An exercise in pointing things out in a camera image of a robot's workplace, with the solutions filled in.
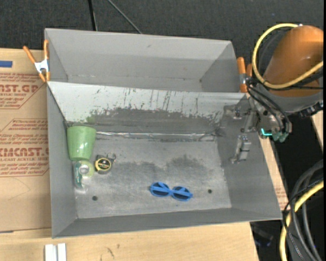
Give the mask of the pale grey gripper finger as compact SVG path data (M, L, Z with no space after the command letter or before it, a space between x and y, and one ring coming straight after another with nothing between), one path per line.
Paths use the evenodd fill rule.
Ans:
M246 135L241 136L240 161L247 159L252 142Z
M238 136L234 155L232 157L230 157L230 162L232 164L240 162L241 147L242 147L242 136Z

